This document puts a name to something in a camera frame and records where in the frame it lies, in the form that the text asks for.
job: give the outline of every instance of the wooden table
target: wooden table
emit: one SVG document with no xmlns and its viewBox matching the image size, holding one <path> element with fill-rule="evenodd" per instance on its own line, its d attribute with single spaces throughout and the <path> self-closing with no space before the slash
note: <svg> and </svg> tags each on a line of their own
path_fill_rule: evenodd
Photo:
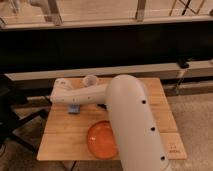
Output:
<svg viewBox="0 0 213 171">
<path fill-rule="evenodd" d="M 111 78 L 100 78 L 100 84 Z M 187 155 L 174 117 L 158 78 L 140 78 L 149 91 L 150 105 L 169 159 Z M 70 78 L 75 88 L 83 87 L 81 78 Z M 96 122 L 108 120 L 107 111 L 95 104 L 82 105 L 80 114 L 68 113 L 68 106 L 53 104 L 46 123 L 37 159 L 40 161 L 97 160 L 88 150 L 86 135 Z"/>
</svg>

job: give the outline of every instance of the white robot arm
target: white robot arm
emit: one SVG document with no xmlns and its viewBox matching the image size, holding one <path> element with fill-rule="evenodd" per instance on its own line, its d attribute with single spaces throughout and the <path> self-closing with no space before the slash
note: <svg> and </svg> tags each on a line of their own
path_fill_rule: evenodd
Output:
<svg viewBox="0 0 213 171">
<path fill-rule="evenodd" d="M 124 171 L 171 171 L 141 81 L 120 75 L 108 85 L 76 90 L 65 80 L 57 81 L 51 95 L 53 103 L 106 104 Z"/>
</svg>

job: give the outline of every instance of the blue object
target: blue object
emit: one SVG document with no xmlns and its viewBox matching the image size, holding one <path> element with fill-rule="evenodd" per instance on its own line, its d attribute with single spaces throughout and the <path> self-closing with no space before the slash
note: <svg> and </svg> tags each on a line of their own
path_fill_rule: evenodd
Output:
<svg viewBox="0 0 213 171">
<path fill-rule="evenodd" d="M 80 113 L 80 105 L 70 105 L 69 108 L 68 108 L 68 112 L 70 114 Z"/>
</svg>

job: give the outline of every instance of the chair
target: chair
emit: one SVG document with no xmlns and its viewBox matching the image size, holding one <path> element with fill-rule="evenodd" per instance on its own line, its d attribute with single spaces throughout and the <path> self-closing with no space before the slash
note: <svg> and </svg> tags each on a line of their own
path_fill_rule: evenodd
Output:
<svg viewBox="0 0 213 171">
<path fill-rule="evenodd" d="M 42 118 L 47 117 L 47 112 L 42 109 L 20 119 L 12 110 L 11 105 L 20 105 L 27 102 L 27 98 L 23 92 L 17 89 L 9 78 L 0 74 L 0 148 L 2 147 L 5 139 L 9 138 L 32 152 L 36 153 L 38 151 L 37 148 L 13 133 L 15 129 L 23 126 L 25 123 L 31 121 L 37 116 Z"/>
</svg>

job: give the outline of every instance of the cable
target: cable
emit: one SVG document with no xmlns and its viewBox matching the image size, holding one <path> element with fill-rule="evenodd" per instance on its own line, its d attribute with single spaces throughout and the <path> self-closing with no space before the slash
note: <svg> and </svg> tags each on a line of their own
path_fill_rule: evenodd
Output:
<svg viewBox="0 0 213 171">
<path fill-rule="evenodd" d="M 4 155 L 4 153 L 5 153 L 5 151 L 6 151 L 6 144 L 5 143 L 2 144 L 1 149 L 2 149 L 2 152 L 0 154 L 0 157 L 2 157 Z"/>
<path fill-rule="evenodd" d="M 72 165 L 72 167 L 71 167 L 71 169 L 70 169 L 70 171 L 73 171 L 73 169 L 75 168 L 76 163 L 77 163 L 77 161 L 75 160 L 73 165 Z"/>
</svg>

